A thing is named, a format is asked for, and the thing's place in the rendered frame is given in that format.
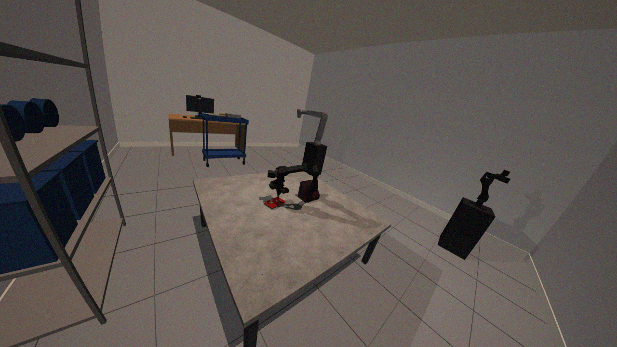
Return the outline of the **red rectangular plate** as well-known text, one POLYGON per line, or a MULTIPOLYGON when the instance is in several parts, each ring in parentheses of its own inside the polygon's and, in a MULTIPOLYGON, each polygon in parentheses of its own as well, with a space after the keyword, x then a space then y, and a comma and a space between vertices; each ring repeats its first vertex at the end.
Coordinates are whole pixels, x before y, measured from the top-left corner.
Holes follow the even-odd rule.
POLYGON ((273 197, 271 197, 271 200, 268 200, 266 202, 264 202, 266 205, 268 205, 269 207, 276 207, 279 206, 282 203, 285 203, 284 200, 280 199, 279 196, 276 196, 274 199, 273 197))

